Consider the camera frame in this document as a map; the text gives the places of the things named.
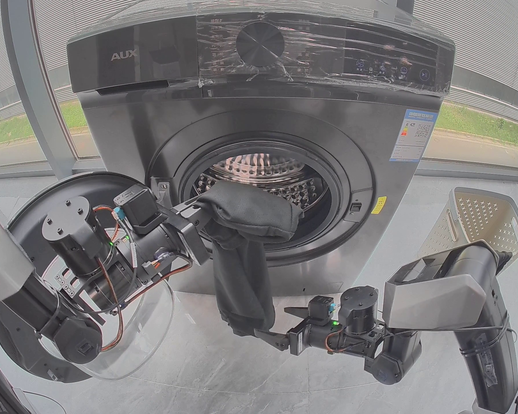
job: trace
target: grass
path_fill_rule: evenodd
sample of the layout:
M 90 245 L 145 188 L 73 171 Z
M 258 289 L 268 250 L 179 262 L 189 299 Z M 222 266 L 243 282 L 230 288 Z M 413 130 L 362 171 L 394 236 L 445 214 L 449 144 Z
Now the grass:
M 61 103 L 60 109 L 69 129 L 83 128 L 87 125 L 78 100 Z M 436 128 L 483 136 L 518 147 L 518 123 L 464 106 L 444 103 L 437 117 Z M 26 115 L 0 120 L 0 143 L 33 136 Z
M 78 100 L 66 101 L 60 104 L 63 119 L 69 129 L 81 128 L 87 125 L 83 110 Z M 28 122 L 27 115 L 14 116 L 0 120 L 0 143 L 27 139 L 35 134 Z
M 444 103 L 441 106 L 435 127 L 483 136 L 518 147 L 518 123 L 456 104 Z

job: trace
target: white laundry basket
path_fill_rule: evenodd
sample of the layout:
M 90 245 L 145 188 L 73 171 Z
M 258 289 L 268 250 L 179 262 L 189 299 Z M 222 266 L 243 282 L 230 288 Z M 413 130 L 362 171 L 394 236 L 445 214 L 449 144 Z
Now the white laundry basket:
M 455 187 L 422 244 L 424 257 L 484 240 L 497 252 L 518 258 L 518 207 L 511 197 L 492 191 Z

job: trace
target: control panel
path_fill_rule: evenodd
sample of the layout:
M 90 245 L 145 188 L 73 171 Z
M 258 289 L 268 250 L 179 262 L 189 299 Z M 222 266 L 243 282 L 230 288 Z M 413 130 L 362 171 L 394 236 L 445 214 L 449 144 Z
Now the control panel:
M 352 80 L 442 92 L 454 49 L 385 25 L 296 13 L 197 17 L 204 77 Z
M 422 38 L 366 23 L 349 23 L 344 75 L 417 86 L 435 85 L 438 46 Z

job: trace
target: yellow warning sticker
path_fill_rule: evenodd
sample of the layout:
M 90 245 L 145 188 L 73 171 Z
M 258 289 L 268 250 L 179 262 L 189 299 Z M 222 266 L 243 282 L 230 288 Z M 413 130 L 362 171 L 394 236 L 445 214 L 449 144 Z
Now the yellow warning sticker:
M 377 215 L 378 213 L 380 213 L 382 211 L 387 198 L 388 197 L 379 197 L 378 198 L 378 200 L 376 201 L 376 205 L 374 206 L 374 208 L 371 212 L 373 215 Z

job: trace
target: black garment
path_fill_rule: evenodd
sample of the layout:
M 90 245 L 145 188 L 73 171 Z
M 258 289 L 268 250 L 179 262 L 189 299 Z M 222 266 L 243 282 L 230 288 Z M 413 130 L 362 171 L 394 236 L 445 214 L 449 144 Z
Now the black garment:
M 239 336 L 254 336 L 275 323 L 263 243 L 289 241 L 303 211 L 251 185 L 219 181 L 197 205 L 213 219 L 205 231 L 213 240 L 217 306 Z

